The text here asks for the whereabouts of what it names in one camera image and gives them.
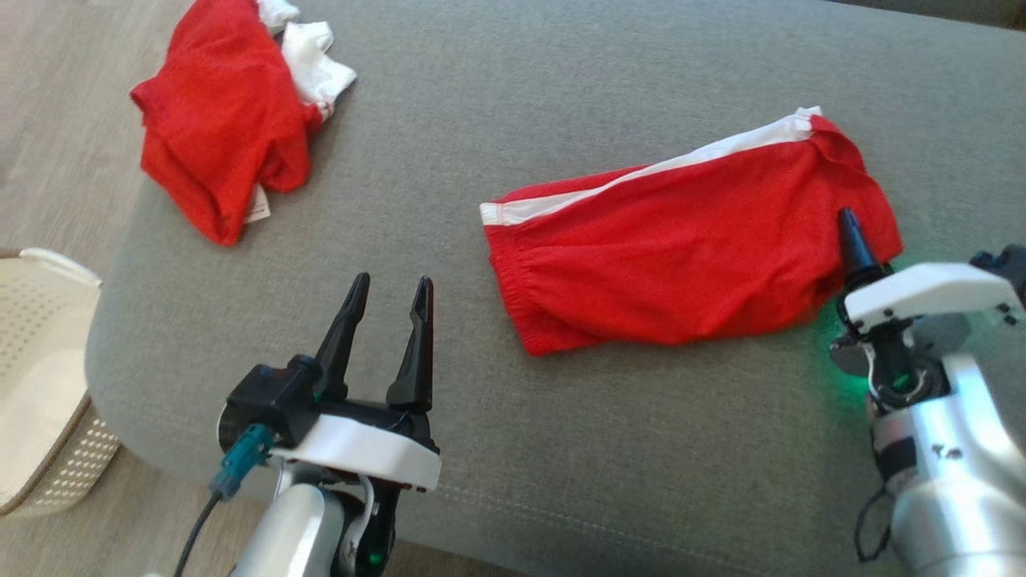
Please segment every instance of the red fabric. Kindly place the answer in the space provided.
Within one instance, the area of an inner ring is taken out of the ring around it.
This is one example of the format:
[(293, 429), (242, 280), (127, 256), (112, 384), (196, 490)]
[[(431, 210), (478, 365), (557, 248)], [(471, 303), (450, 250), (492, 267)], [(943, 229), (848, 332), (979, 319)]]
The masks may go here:
[[(636, 341), (676, 345), (812, 321), (841, 285), (837, 211), (878, 257), (902, 244), (856, 146), (813, 116), (808, 140), (628, 181), (557, 213), (485, 226), (506, 309), (532, 355)], [(608, 183), (627, 168), (502, 200)]]
[(300, 102), (253, 0), (197, 0), (131, 98), (143, 169), (219, 244), (238, 240), (254, 184), (287, 192), (310, 175), (307, 136), (321, 116)]

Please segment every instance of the white plastic basket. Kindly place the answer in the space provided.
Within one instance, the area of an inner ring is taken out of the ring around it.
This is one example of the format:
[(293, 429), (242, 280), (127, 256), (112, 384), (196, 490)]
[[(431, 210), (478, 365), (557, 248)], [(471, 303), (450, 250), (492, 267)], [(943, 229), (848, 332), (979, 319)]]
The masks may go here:
[(100, 278), (39, 248), (0, 255), (0, 516), (77, 503), (117, 437), (85, 388), (85, 340)]

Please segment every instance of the red shorts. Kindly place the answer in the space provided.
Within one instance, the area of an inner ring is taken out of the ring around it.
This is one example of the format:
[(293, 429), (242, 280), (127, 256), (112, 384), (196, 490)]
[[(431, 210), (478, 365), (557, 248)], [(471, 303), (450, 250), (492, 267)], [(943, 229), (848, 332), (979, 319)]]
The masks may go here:
[(842, 282), (837, 211), (882, 260), (901, 237), (858, 148), (819, 108), (658, 164), (481, 204), (524, 346), (675, 345), (810, 322)]

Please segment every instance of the gray ottoman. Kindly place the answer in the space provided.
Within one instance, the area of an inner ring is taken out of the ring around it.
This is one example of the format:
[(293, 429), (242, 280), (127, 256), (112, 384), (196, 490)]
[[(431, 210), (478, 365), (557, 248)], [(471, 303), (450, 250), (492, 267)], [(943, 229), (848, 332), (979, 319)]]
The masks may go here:
[[(879, 479), (859, 391), (827, 361), (829, 311), (760, 338), (531, 358), (477, 204), (820, 105), (889, 194), (899, 264), (966, 260), (1026, 233), (1026, 35), (803, 0), (299, 5), (328, 21), (330, 54), (360, 78), (314, 139), (310, 183), (273, 196), (237, 246), (142, 191), (86, 356), (130, 450), (205, 483), (226, 394), (254, 363), (316, 351), (363, 270), (348, 381), (383, 398), (429, 274), (442, 478), (403, 496), (401, 538), (544, 575), (898, 570), (855, 561)], [(992, 328), (972, 343), (1020, 439), (1024, 347)]]

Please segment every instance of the clothing tag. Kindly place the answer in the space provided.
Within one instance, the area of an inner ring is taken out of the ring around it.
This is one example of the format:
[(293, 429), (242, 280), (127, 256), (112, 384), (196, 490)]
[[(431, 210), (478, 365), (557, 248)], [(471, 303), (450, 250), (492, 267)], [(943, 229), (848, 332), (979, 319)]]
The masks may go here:
[(253, 196), (249, 201), (249, 211), (246, 214), (246, 218), (243, 219), (242, 222), (249, 224), (266, 219), (270, 216), (271, 206), (267, 203), (267, 193), (264, 192), (264, 187), (259, 184), (253, 185)]

